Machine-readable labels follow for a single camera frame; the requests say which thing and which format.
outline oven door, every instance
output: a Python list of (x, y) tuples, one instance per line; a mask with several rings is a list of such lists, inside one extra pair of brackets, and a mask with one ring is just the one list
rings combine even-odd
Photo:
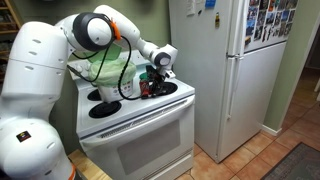
[(121, 180), (178, 176), (173, 172), (192, 167), (193, 141), (194, 95), (80, 143), (94, 163)]

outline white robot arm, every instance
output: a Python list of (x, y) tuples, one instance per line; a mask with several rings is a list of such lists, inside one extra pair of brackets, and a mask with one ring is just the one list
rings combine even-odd
[(173, 78), (177, 49), (159, 48), (140, 38), (121, 13), (99, 6), (94, 13), (69, 16), (55, 26), (28, 22), (11, 49), (0, 96), (0, 169), (14, 179), (72, 179), (69, 162), (48, 116), (59, 99), (67, 60), (74, 51), (100, 51), (111, 43), (133, 47)]

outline oven door handle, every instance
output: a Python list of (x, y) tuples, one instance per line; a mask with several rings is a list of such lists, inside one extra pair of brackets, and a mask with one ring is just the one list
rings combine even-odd
[(115, 135), (112, 135), (110, 137), (101, 138), (101, 134), (100, 134), (100, 135), (92, 136), (86, 140), (81, 140), (80, 142), (86, 148), (94, 148), (96, 146), (100, 146), (102, 144), (106, 144), (108, 142), (114, 141), (118, 138), (127, 136), (128, 134), (133, 133), (133, 132), (139, 131), (139, 133), (147, 133), (149, 131), (152, 131), (153, 129), (158, 128), (159, 126), (163, 126), (163, 125), (166, 125), (166, 124), (174, 121), (175, 119), (173, 119), (173, 118), (165, 118), (165, 117), (170, 116), (173, 113), (176, 113), (178, 111), (181, 111), (182, 109), (185, 109), (192, 104), (194, 104), (194, 95), (188, 97), (181, 106), (179, 106), (175, 109), (168, 110), (168, 111), (165, 111), (165, 109), (164, 109), (164, 110), (162, 110), (162, 113), (160, 115), (158, 115), (157, 117), (150, 119), (150, 120), (147, 120), (146, 122), (143, 122), (141, 124), (129, 127), (128, 129), (126, 129), (122, 132), (116, 133)]

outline green plastic bag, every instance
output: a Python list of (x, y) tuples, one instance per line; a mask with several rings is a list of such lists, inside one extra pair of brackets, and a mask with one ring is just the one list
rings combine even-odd
[[(118, 85), (120, 74), (124, 65), (126, 64), (126, 60), (117, 59), (114, 61), (105, 61), (101, 72), (99, 74), (98, 79), (95, 81), (96, 85), (100, 86), (115, 86)], [(92, 80), (97, 76), (101, 65), (101, 61), (96, 61), (92, 63), (89, 70), (89, 78)], [(136, 74), (136, 65), (132, 62), (129, 62), (128, 67), (123, 75), (121, 84), (127, 83), (133, 79)]]

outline white refrigerator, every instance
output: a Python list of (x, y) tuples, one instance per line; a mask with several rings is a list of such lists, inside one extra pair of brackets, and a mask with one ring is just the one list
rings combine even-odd
[(297, 0), (169, 0), (173, 70), (195, 87), (195, 142), (222, 161), (262, 128)]

